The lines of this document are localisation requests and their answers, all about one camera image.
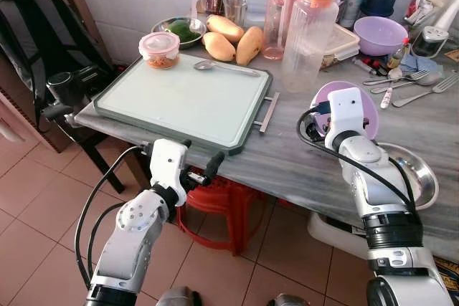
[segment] green vegetable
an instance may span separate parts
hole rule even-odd
[[[177,35],[181,43],[192,41],[200,36],[197,32],[192,32],[189,29],[189,23],[187,21],[182,20],[173,22],[167,27],[166,31]]]

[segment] red plastic stool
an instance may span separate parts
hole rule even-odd
[[[248,211],[255,199],[261,199],[263,202],[262,214],[256,227],[248,232]],[[186,205],[180,207],[177,212],[179,228],[194,241],[206,247],[228,249],[236,256],[244,251],[247,242],[260,227],[266,209],[266,196],[255,189],[218,176],[210,186],[198,187],[190,191],[186,203],[206,213],[224,214],[230,241],[212,241],[188,229],[185,224]]]

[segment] metal bowl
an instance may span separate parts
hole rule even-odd
[[[391,143],[379,143],[379,145],[407,174],[416,209],[421,210],[432,206],[438,197],[438,180],[426,162],[406,148]]]
[[[158,24],[156,24],[151,29],[151,32],[163,32],[167,29],[169,25],[171,25],[175,21],[187,21],[189,23],[189,29],[192,32],[197,32],[199,34],[199,37],[196,39],[193,39],[192,41],[180,42],[180,49],[187,49],[187,48],[193,47],[196,43],[198,43],[201,40],[201,38],[204,36],[204,34],[207,31],[206,24],[204,24],[198,19],[194,19],[190,17],[172,17],[172,18],[168,18],[163,21],[160,21]]]

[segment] black backpack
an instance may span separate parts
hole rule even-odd
[[[0,47],[34,93],[38,130],[41,110],[54,101],[46,88],[48,77],[96,66],[97,77],[83,83],[89,95],[115,77],[95,40],[63,0],[0,0]]]

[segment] white cutting board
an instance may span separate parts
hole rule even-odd
[[[176,66],[158,70],[140,59],[97,98],[95,109],[158,133],[234,149],[245,141],[272,77],[195,70],[202,60],[180,54]]]

